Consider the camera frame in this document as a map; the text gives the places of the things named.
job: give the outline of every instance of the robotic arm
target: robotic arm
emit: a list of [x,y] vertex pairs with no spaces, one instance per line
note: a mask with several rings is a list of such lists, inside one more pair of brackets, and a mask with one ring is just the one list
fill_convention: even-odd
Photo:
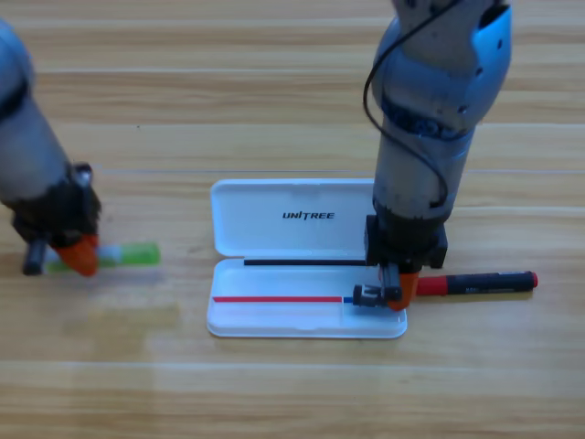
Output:
[[[362,304],[406,308],[424,266],[441,268],[476,125],[502,88],[511,60],[511,6],[501,0],[393,0],[364,91],[382,133],[366,260],[382,287]],[[367,108],[368,86],[384,114]]]
[[13,226],[27,243],[25,275],[42,273],[50,246],[84,276],[98,269],[101,203],[91,168],[72,164],[35,102],[27,49],[0,21],[0,202],[13,210]]
[[[451,216],[476,125],[491,109],[511,58],[511,7],[503,0],[392,0],[364,107],[382,133],[367,218],[366,263],[381,288],[355,303],[410,304],[424,266],[441,268]],[[101,204],[91,168],[66,157],[32,96],[27,50],[0,21],[0,202],[28,245],[25,274],[41,273],[46,245],[71,268],[97,271]],[[367,108],[369,86],[384,114]]]

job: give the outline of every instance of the red marker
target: red marker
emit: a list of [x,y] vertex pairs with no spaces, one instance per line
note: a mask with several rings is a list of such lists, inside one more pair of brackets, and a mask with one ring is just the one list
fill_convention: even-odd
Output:
[[538,278],[533,272],[453,274],[421,277],[417,295],[518,293],[537,286]]

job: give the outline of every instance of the wooden table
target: wooden table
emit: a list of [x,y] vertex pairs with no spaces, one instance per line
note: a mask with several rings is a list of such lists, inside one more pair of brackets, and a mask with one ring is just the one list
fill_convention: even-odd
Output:
[[394,341],[267,341],[207,332],[209,188],[372,176],[361,92],[389,1],[1,0],[96,167],[103,242],[158,241],[164,263],[25,279],[2,211],[0,436],[585,437],[585,5],[515,6],[445,271],[535,270],[538,289],[418,300]]

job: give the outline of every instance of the black line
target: black line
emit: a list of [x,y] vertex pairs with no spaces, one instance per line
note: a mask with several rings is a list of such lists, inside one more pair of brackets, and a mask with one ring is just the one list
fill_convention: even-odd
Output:
[[244,265],[281,265],[281,266],[351,266],[365,267],[361,260],[321,260],[321,259],[245,259]]

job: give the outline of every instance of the red line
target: red line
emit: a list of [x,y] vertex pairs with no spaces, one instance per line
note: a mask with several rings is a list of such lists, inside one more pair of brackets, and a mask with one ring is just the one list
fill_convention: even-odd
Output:
[[307,304],[307,303],[335,303],[335,304],[340,304],[342,301],[341,297],[335,297],[335,296],[323,296],[323,297],[296,297],[296,296],[274,296],[274,297],[269,297],[266,295],[260,295],[260,296],[220,296],[220,297],[214,297],[213,298],[214,302],[219,302],[219,303],[232,303],[232,304],[243,304],[243,303],[264,303],[264,304],[281,304],[281,303],[301,303],[301,304]]

